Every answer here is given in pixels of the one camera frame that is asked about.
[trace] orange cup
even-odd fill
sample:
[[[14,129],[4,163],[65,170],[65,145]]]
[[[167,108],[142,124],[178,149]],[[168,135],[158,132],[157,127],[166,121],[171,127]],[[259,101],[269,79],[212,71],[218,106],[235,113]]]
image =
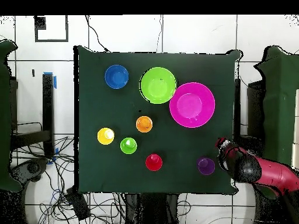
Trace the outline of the orange cup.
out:
[[[136,128],[140,132],[149,132],[152,129],[152,120],[147,116],[141,116],[136,121]]]

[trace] purple cup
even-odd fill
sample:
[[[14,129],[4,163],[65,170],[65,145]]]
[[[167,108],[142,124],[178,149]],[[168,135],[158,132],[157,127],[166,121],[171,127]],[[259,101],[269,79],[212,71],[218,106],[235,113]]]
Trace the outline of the purple cup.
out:
[[[201,157],[197,160],[197,168],[203,175],[210,175],[215,170],[215,163],[206,157]]]

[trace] blue bowl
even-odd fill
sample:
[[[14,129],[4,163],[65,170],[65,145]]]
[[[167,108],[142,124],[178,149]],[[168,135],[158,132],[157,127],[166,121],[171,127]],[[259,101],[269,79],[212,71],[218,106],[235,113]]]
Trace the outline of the blue bowl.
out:
[[[112,65],[105,72],[105,81],[113,89],[121,89],[128,82],[128,71],[124,66]]]

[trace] green cloth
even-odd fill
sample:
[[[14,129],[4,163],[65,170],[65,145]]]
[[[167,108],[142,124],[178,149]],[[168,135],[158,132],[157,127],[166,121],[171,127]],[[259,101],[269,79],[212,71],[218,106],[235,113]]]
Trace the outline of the green cloth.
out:
[[[17,192],[22,189],[19,182],[9,175],[11,151],[11,100],[9,86],[9,67],[7,56],[17,49],[17,46],[8,40],[0,41],[0,189]]]
[[[255,66],[266,80],[263,157],[291,166],[299,55],[286,54],[272,46],[265,49],[264,57]]]
[[[239,51],[228,54],[153,54],[79,52],[79,191],[123,193],[209,193],[234,194],[230,176],[218,165],[218,137],[232,137],[234,66]],[[122,89],[111,89],[105,71],[119,64],[129,73]],[[149,68],[170,70],[178,86],[186,82],[206,85],[215,97],[211,120],[199,128],[185,128],[175,122],[169,102],[151,104],[140,94],[138,84]],[[136,129],[140,116],[149,116],[153,128],[148,133]],[[97,132],[111,128],[110,145],[101,145]],[[137,141],[132,155],[120,150],[125,137]],[[157,153],[163,160],[159,171],[149,171],[145,159]],[[207,156],[215,161],[215,172],[204,176],[196,160]]]

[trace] lime green bowl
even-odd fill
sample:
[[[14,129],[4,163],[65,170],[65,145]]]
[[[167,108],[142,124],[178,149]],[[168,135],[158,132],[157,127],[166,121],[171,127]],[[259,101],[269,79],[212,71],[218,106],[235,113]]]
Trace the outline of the lime green bowl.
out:
[[[140,78],[139,90],[145,100],[152,104],[162,104],[175,93],[176,80],[168,69],[154,67]]]
[[[133,154],[137,149],[137,143],[133,138],[124,138],[120,142],[120,149],[127,155]]]

